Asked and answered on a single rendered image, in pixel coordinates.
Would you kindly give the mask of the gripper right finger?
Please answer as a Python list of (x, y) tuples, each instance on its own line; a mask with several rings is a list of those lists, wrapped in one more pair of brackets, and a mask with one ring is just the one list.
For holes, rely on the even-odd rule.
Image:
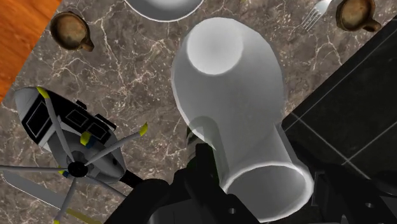
[(316, 170), (314, 181), (311, 205), (322, 224), (397, 224), (397, 183), (363, 179), (336, 164)]

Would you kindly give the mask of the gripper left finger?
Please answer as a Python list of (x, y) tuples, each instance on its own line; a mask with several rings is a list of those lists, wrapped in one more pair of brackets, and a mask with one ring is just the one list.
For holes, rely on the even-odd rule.
[(233, 194), (219, 186), (212, 148), (196, 145), (196, 155), (162, 179), (135, 180), (133, 190), (104, 224), (259, 224)]

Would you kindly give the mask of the white vase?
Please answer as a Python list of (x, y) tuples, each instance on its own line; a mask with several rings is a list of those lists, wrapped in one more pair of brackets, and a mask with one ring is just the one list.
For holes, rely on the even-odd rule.
[(231, 18), (201, 21), (174, 57), (171, 83), (184, 121), (214, 150), (220, 187), (256, 219), (283, 219), (309, 201), (314, 180), (281, 128), (282, 70), (258, 32)]

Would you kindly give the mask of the grey black toy helicopter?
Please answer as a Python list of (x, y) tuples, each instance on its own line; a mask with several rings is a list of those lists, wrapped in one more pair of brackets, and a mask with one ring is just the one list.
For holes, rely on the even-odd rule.
[(121, 181), (134, 187), (135, 180), (142, 180), (127, 170), (121, 147), (143, 137), (148, 129), (146, 124), (138, 132), (117, 139), (116, 125), (100, 114), (91, 115), (81, 101), (72, 102), (43, 87), (20, 88), (15, 91), (14, 99), (27, 135), (49, 151), (58, 166), (0, 165), (0, 171), (18, 175), (20, 172), (58, 172), (71, 179), (72, 184), (53, 224), (60, 224), (79, 181), (100, 185), (124, 198), (112, 184)]

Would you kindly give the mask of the silver knife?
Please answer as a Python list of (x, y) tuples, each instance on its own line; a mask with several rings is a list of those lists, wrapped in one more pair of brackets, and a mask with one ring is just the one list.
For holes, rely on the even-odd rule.
[[(9, 185), (25, 192), (26, 194), (33, 196), (57, 209), (62, 207), (66, 197), (65, 195), (53, 192), (39, 184), (32, 182), (31, 180), (25, 179), (18, 174), (9, 171), (3, 171), (3, 176)], [(90, 218), (70, 208), (67, 208), (66, 213), (76, 217), (81, 221), (84, 221), (86, 224), (102, 224), (100, 221)]]

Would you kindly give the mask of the white plate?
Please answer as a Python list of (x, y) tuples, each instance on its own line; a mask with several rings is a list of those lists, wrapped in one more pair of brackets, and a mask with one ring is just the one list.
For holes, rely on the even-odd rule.
[(124, 0), (142, 17), (156, 22), (176, 22), (195, 12), (204, 0)]

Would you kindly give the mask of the brown cup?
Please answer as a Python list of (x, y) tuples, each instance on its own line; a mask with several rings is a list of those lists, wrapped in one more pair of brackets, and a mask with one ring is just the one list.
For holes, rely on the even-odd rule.
[(349, 32), (377, 32), (382, 25), (373, 19), (375, 8), (375, 0), (342, 0), (336, 10), (336, 25)]
[(95, 47), (88, 24), (71, 11), (58, 13), (52, 18), (50, 33), (56, 43), (66, 50), (84, 49), (92, 52)]

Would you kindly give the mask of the silver fork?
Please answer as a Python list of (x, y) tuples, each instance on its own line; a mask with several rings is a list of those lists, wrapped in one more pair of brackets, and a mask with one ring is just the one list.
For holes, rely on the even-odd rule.
[(302, 22), (302, 27), (305, 31), (309, 31), (314, 24), (326, 13), (332, 1), (333, 0), (320, 0), (313, 6)]

